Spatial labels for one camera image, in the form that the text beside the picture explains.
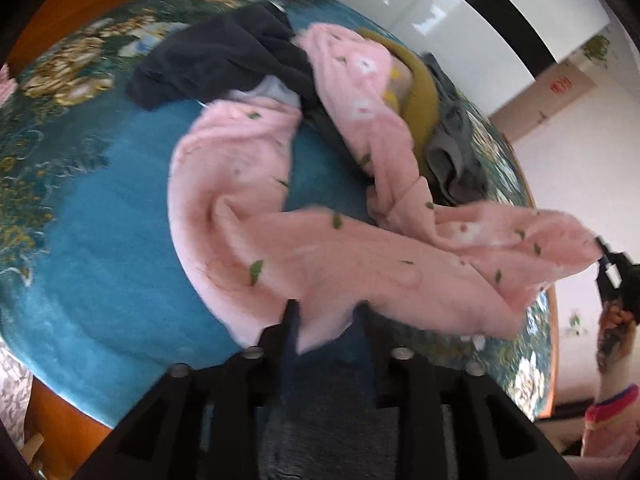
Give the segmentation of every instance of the mattress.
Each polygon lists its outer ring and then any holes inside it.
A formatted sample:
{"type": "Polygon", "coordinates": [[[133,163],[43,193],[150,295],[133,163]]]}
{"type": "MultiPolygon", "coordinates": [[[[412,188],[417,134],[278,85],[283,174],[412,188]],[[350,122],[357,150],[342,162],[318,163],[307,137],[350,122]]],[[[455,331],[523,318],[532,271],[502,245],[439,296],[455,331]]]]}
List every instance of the mattress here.
{"type": "MultiPolygon", "coordinates": [[[[147,112],[124,97],[136,63],[174,30],[237,0],[135,0],[53,46],[0,108],[0,335],[49,388],[113,427],[169,364],[201,368],[238,351],[175,255],[168,165],[197,102],[147,112]]],[[[283,4],[312,22],[376,24],[334,0],[283,4]]],[[[467,102],[492,200],[527,205],[513,153],[467,102]]],[[[369,221],[364,184],[311,124],[293,143],[286,209],[321,204],[369,221]]],[[[513,340],[460,339],[391,323],[434,363],[481,362],[527,415],[550,395],[550,306],[541,294],[513,340]]]]}

